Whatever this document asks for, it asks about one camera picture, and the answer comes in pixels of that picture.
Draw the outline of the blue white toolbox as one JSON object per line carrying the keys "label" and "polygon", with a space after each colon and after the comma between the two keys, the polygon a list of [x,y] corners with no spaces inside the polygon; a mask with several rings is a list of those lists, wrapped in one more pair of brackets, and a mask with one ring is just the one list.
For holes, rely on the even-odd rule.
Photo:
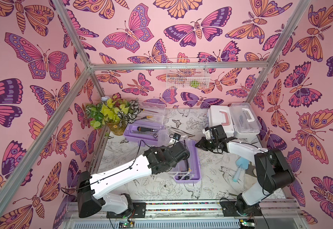
{"label": "blue white toolbox", "polygon": [[228,137],[234,136],[234,126],[228,106],[212,105],[208,109],[208,126],[214,127],[222,125]]}

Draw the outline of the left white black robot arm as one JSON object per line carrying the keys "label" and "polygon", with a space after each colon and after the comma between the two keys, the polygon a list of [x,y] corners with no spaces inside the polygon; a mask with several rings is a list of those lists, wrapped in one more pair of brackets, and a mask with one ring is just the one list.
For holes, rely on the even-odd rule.
{"label": "left white black robot arm", "polygon": [[134,212],[130,195],[113,194],[113,190],[133,180],[169,172],[188,159],[190,152],[183,142],[171,146],[150,147],[143,154],[117,168],[103,173],[85,171],[79,175],[76,194],[78,216],[87,218],[100,211],[129,217]]}

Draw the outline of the white clear-lid toolbox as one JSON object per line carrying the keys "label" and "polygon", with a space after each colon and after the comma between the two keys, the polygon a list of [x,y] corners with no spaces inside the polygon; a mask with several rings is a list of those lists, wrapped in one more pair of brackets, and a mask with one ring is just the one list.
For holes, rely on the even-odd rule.
{"label": "white clear-lid toolbox", "polygon": [[250,138],[260,133],[261,124],[249,103],[232,103],[229,110],[237,138]]}

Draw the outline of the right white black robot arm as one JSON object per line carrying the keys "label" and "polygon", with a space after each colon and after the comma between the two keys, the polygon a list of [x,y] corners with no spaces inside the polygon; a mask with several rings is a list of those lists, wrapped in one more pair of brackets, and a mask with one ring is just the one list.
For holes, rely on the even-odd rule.
{"label": "right white black robot arm", "polygon": [[231,153],[251,162],[256,169],[257,182],[237,196],[235,210],[241,216],[251,214],[265,198],[295,181],[291,167],[277,149],[259,148],[253,144],[228,137],[223,126],[207,127],[195,147],[214,154]]}

